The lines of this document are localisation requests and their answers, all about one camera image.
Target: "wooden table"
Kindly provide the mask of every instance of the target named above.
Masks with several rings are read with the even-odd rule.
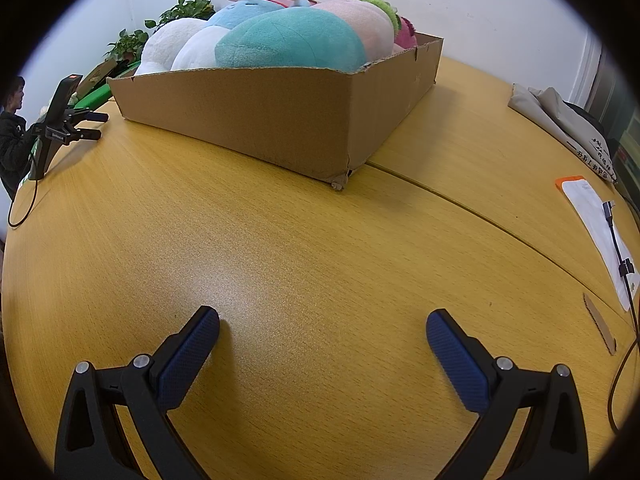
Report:
[[[432,478],[475,420],[424,335],[441,307],[495,355],[572,369],[592,463],[612,438],[606,399],[622,352],[606,351],[582,302],[587,288],[541,251],[370,166],[335,192],[124,121],[113,103],[104,111],[102,139],[58,154],[6,247],[8,361],[50,462],[75,364],[119,366],[152,352],[200,304],[218,309],[221,336],[170,416],[212,478]],[[32,192],[31,182],[18,192],[16,218]],[[593,299],[626,348],[626,320]],[[618,420],[637,390],[634,359]],[[523,423],[520,414],[514,430]]]
[[[436,86],[370,164],[458,204],[571,274],[623,316],[607,268],[556,178],[584,176],[636,262],[640,237],[623,198],[551,135],[508,108],[511,85],[443,58]]]

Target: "white plush toy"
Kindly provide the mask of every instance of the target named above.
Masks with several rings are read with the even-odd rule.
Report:
[[[211,25],[196,32],[175,57],[171,70],[216,67],[216,45],[228,32],[228,28],[219,25]]]
[[[168,72],[189,38],[207,26],[206,20],[180,18],[167,23],[148,39],[136,75]]]

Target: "black cable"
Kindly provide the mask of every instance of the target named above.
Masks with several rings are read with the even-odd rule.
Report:
[[[30,156],[30,163],[34,164],[33,155],[31,154],[31,152],[29,153],[29,156]],[[11,223],[11,209],[14,208],[14,200],[11,200],[11,205],[9,206],[9,214],[6,216],[6,221],[8,222],[10,227],[15,229],[17,227],[20,227],[24,223],[24,221],[27,219],[27,216],[29,216],[31,209],[33,209],[33,204],[35,204],[36,202],[37,194],[38,194],[38,181],[36,180],[36,186],[35,186],[35,189],[33,190],[33,199],[31,200],[31,205],[29,206],[29,210],[27,211],[27,214],[22,218],[22,220],[20,220],[17,224]]]
[[[613,397],[614,397],[614,394],[616,393],[616,386],[618,386],[618,380],[620,379],[620,375],[622,375],[622,370],[624,369],[626,362],[628,361],[629,356],[631,355],[631,352],[634,349],[634,346],[638,347],[638,354],[640,355],[640,327],[638,326],[638,316],[636,316],[636,310],[634,308],[634,298],[633,298],[633,295],[631,294],[631,288],[629,287],[629,280],[627,278],[628,272],[625,272],[625,271],[629,271],[630,269],[628,267],[623,267],[625,263],[630,264],[630,262],[628,262],[628,260],[623,261],[622,255],[620,254],[620,248],[618,247],[618,242],[616,240],[616,232],[613,229],[613,216],[611,213],[612,204],[609,202],[605,202],[603,204],[603,207],[604,207],[605,218],[607,219],[607,224],[609,225],[609,229],[611,231],[611,237],[613,238],[613,246],[616,248],[618,263],[620,264],[620,269],[621,269],[620,275],[623,281],[625,282],[626,295],[629,299],[631,317],[633,319],[634,330],[636,332],[636,338],[631,343],[629,350],[626,351],[625,357],[622,359],[622,362],[620,363],[620,367],[616,372],[616,376],[613,379],[613,382],[611,383],[611,389],[609,390],[609,399],[607,399],[607,416],[609,417],[609,425],[611,426],[613,433],[618,434],[619,430],[616,425],[616,421],[613,418]]]

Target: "stuffed animal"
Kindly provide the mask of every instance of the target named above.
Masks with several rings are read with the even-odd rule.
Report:
[[[402,21],[402,28],[396,36],[396,44],[404,49],[418,46],[418,39],[415,37],[415,28],[412,23],[406,18],[400,18],[400,20]]]
[[[393,10],[393,7],[391,7],[391,5],[388,2],[386,2],[385,0],[360,0],[360,1],[369,2],[370,4],[374,4],[376,7],[380,8],[381,10],[384,10],[385,14],[389,17],[389,19],[391,20],[391,23],[394,26],[394,36],[398,33],[401,25],[399,23],[396,12]]]
[[[228,28],[218,25],[211,25],[196,32],[175,57],[171,70],[191,70],[218,66],[216,63],[216,45],[228,32]]]
[[[167,23],[148,39],[136,75],[168,72],[189,38],[207,26],[206,20],[180,18]]]
[[[254,16],[284,8],[282,4],[270,0],[239,0],[216,12],[207,23],[231,29]]]
[[[218,43],[218,66],[355,72],[367,61],[362,41],[343,19],[316,7],[288,7],[241,23]]]
[[[328,10],[349,23],[362,41],[367,62],[391,56],[394,26],[379,7],[360,0],[331,0],[314,8]]]

